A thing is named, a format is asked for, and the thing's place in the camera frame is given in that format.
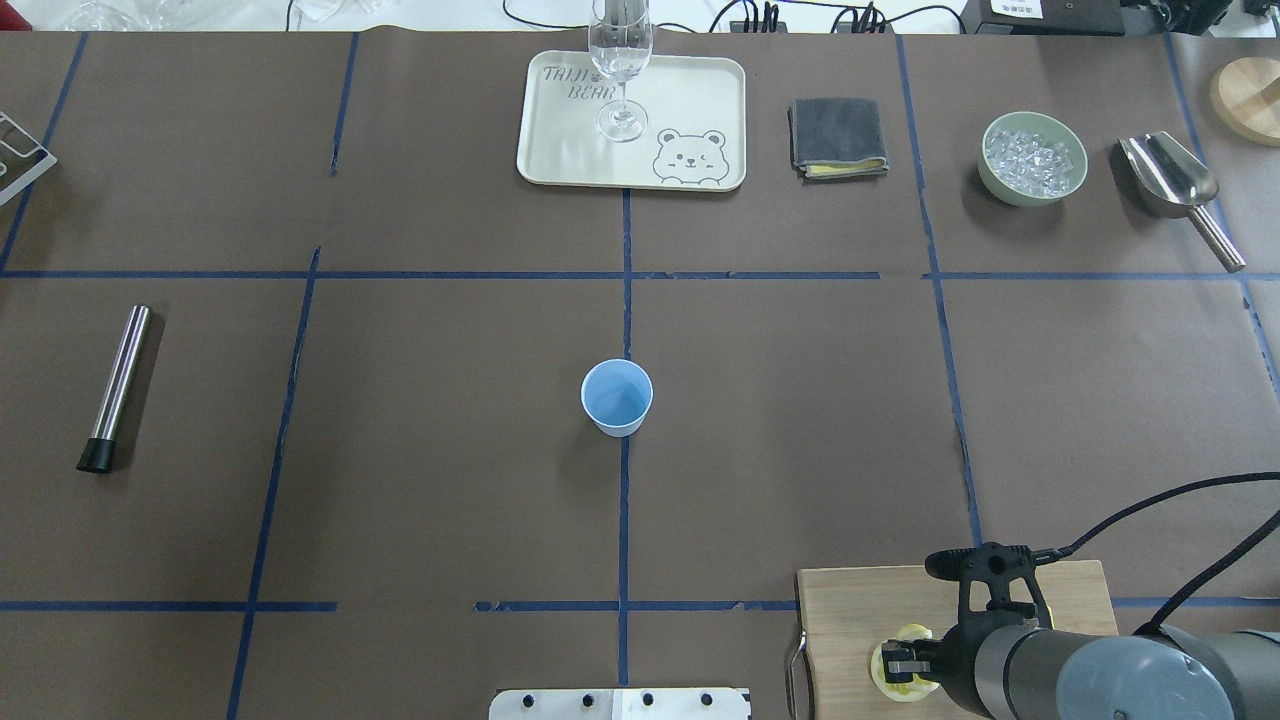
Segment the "scoop handle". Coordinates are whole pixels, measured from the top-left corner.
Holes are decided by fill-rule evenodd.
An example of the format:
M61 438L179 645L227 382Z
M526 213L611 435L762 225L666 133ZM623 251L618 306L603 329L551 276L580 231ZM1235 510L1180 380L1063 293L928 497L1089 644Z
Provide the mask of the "scoop handle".
M1187 217L1196 225L1196 229L1199 231L1204 242L1208 243L1208 249L1213 251L1213 255L1217 255L1217 261L1222 264L1224 270L1238 273L1244 269L1244 256L1235 249L1231 238L1226 237L1226 233L1222 232L1213 215L1208 214L1208 209L1204 205L1192 208L1190 214Z

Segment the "round wooden board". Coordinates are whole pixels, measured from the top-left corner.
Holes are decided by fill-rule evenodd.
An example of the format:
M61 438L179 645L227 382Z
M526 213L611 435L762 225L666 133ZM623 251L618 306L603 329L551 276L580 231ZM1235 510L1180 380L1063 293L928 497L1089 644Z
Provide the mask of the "round wooden board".
M1280 60L1240 58L1213 76L1210 102L1236 133L1280 147Z

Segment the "bowl of ice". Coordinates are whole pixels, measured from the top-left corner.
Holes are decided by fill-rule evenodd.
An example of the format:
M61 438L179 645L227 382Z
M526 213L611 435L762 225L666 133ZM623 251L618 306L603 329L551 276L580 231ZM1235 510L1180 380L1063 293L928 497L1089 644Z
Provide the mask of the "bowl of ice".
M1084 184L1089 159L1071 128L1039 113L1009 113L982 133L978 174L992 195L1020 208L1056 202Z

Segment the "glass base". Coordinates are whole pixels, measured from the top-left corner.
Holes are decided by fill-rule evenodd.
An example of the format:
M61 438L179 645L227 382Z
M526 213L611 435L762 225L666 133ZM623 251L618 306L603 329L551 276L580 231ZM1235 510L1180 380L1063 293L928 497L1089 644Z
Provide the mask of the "glass base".
M649 124L649 113L635 100L614 100L600 108L600 114L595 117L595 127L600 135L613 142L631 142L641 135Z

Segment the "beige tray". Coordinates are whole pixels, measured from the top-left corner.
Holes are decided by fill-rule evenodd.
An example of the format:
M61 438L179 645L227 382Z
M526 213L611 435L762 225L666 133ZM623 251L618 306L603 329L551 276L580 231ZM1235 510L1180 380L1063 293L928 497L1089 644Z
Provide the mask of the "beige tray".
M649 113L644 136L595 129L617 94L586 53L548 50L529 63L516 168L529 182L723 192L746 177L746 73L726 58L654 55L627 97ZM698 158L696 167L689 159Z

